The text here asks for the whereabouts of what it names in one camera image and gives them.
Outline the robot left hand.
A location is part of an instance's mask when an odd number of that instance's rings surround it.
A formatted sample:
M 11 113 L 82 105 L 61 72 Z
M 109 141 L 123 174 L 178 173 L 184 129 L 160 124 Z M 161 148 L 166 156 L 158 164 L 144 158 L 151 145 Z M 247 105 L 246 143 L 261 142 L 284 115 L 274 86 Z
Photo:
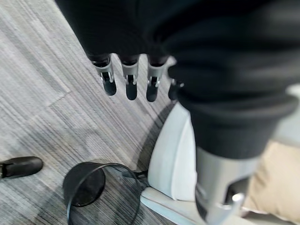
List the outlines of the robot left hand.
M 298 99 L 297 0 L 59 0 L 94 64 L 104 55 L 172 56 L 169 76 L 195 134 L 195 201 L 220 225 L 238 211 L 278 123 Z

